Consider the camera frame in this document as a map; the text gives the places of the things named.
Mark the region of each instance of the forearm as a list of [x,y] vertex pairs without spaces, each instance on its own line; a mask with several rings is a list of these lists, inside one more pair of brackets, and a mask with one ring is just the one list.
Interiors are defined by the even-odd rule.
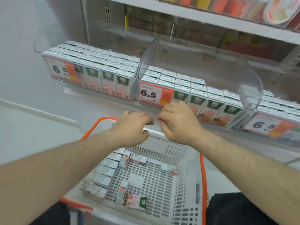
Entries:
[[210,160],[250,201],[279,224],[300,221],[300,173],[205,132],[194,148]]
[[0,166],[3,224],[32,222],[117,147],[104,132]]

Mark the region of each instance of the upper shelf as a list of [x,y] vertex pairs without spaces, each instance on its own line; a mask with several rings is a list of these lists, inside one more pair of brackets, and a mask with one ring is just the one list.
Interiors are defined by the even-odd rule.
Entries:
[[300,33],[158,0],[110,0],[300,45]]

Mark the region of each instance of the left hand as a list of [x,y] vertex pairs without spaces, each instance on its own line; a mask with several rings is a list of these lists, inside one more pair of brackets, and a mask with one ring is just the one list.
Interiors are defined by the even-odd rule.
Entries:
[[145,112],[125,111],[119,121],[109,130],[114,134],[118,148],[135,147],[148,139],[145,125],[153,125],[153,119]]

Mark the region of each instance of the hand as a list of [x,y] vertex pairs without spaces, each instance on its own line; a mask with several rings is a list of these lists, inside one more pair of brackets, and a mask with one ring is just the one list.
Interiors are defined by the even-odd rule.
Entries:
[[158,119],[165,136],[175,143],[195,147],[205,132],[194,113],[182,101],[165,105]]
[[145,125],[153,125],[153,119],[150,115],[145,112],[130,113],[125,111],[109,131],[113,132],[118,148],[130,148],[148,139],[148,131],[143,131]]

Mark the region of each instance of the shopping basket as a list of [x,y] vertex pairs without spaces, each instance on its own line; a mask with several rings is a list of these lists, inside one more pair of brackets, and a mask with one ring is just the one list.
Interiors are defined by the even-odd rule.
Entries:
[[[100,118],[81,140],[110,129],[117,121],[111,117]],[[120,224],[128,221],[151,225],[205,225],[207,186],[203,156],[189,146],[169,141],[161,132],[145,129],[149,138],[136,147],[127,148],[147,157],[144,166],[129,162],[126,169],[117,169],[104,199],[89,197],[84,191],[91,171],[61,202],[88,210],[100,218],[118,217]],[[179,174],[161,172],[162,163],[177,166]],[[128,193],[148,197],[146,211],[114,203],[122,179],[129,182]]]

